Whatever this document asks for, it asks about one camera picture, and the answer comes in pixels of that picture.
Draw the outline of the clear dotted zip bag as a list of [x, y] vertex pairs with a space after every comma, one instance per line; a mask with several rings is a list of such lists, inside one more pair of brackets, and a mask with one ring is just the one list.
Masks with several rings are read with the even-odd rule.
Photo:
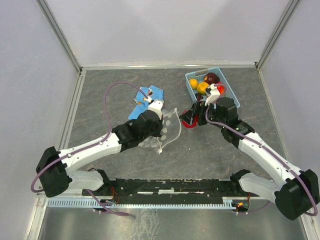
[[140, 148], [152, 148], [158, 154], [163, 152], [163, 149], [178, 139], [182, 131], [182, 124], [179, 119], [177, 108], [170, 111], [163, 110], [163, 128], [160, 132], [160, 137], [150, 136], [138, 146]]

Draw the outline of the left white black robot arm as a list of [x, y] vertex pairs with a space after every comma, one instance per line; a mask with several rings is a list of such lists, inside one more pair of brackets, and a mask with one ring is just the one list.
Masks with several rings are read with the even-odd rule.
[[103, 170], [83, 171], [80, 168], [103, 157], [137, 147], [148, 137], [160, 137], [162, 113], [146, 110], [137, 119], [113, 128], [109, 134], [69, 149], [47, 148], [36, 167], [36, 179], [42, 192], [56, 197], [65, 191], [90, 190], [106, 195], [111, 183]]

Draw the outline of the bright red apple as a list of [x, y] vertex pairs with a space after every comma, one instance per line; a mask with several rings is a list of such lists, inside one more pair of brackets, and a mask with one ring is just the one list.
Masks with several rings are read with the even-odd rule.
[[195, 116], [194, 116], [194, 119], [198, 119], [198, 121], [199, 121], [199, 115], [198, 114], [196, 114]]

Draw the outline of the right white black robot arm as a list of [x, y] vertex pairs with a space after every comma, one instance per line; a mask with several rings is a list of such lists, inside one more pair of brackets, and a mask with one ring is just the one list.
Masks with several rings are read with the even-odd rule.
[[268, 146], [248, 123], [239, 118], [232, 98], [222, 97], [214, 104], [194, 102], [179, 118], [187, 128], [206, 124], [220, 127], [227, 142], [251, 157], [271, 177], [268, 180], [249, 170], [241, 170], [231, 177], [231, 193], [236, 196], [244, 192], [258, 195], [274, 203], [289, 220], [303, 214], [318, 215], [320, 190], [317, 174], [311, 169], [300, 169]]

